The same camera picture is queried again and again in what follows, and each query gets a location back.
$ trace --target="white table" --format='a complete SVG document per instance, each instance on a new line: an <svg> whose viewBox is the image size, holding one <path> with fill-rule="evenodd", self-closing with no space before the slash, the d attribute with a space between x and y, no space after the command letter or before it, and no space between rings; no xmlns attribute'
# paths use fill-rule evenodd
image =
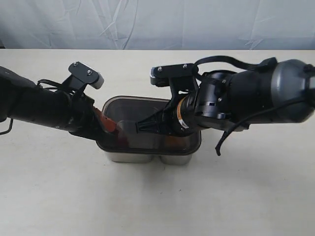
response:
<svg viewBox="0 0 315 236"><path fill-rule="evenodd" d="M37 81L62 82L81 61L101 72L97 107L116 95L170 98L150 85L152 66L230 55L251 63L276 56L315 64L312 51L0 50L0 65ZM229 69L221 63L204 70ZM8 123L1 123L0 129ZM119 164L95 142L15 121L0 137L1 236L313 236L315 118L256 125L233 133L222 156L221 132L203 132L187 166Z"/></svg>

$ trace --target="white backdrop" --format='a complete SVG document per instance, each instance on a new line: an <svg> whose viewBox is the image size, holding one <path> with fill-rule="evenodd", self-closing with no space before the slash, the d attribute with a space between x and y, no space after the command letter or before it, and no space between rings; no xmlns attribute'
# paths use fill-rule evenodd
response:
<svg viewBox="0 0 315 236"><path fill-rule="evenodd" d="M7 48L315 49L313 0L1 0Z"/></svg>

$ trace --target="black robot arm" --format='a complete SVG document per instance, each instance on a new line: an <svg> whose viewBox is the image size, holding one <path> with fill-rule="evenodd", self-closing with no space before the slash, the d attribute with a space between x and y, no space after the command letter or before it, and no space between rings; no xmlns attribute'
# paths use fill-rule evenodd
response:
<svg viewBox="0 0 315 236"><path fill-rule="evenodd" d="M40 124L72 135L98 140L111 134L116 124L93 106L94 100L83 92L87 85L99 89L104 79L86 65L75 62L69 67L71 75L62 83L31 80L0 67L0 122L11 118Z"/></svg>
<svg viewBox="0 0 315 236"><path fill-rule="evenodd" d="M245 71L198 74L198 65L208 62L227 62ZM208 57L194 64L154 67L151 84L170 86L172 99L138 122L138 132L184 137L208 128L222 130L218 155L233 131L259 123L299 123L314 111L314 67L296 59L248 64L227 56Z"/></svg>

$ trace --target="metal container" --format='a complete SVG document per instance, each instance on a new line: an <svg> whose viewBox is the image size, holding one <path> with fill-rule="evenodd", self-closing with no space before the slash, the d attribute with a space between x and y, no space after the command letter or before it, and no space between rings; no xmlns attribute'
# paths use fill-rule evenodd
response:
<svg viewBox="0 0 315 236"><path fill-rule="evenodd" d="M201 144L201 132L188 137L172 137L152 133L137 133L135 123L163 109L168 100L132 96L109 99L103 114L117 123L123 132L112 140L97 141L115 162L146 163L154 156L170 165L188 163Z"/></svg>

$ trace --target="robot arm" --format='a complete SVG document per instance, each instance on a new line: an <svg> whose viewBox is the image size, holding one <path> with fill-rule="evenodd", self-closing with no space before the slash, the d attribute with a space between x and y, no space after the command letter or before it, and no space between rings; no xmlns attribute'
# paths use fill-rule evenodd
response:
<svg viewBox="0 0 315 236"><path fill-rule="evenodd" d="M198 65L208 62L227 62L245 71L198 74ZM222 130L218 155L233 131L251 124L304 122L315 105L314 67L296 59L247 64L226 56L208 57L195 64L152 68L151 84L170 86L172 99L163 110L138 122L138 132L184 137L208 128Z"/></svg>
<svg viewBox="0 0 315 236"><path fill-rule="evenodd" d="M11 118L69 131L70 134L98 140L111 135L116 124L93 106L83 91L87 85L99 89L104 79L86 65L75 62L71 75L62 83L40 80L37 85L0 67L0 122Z"/></svg>

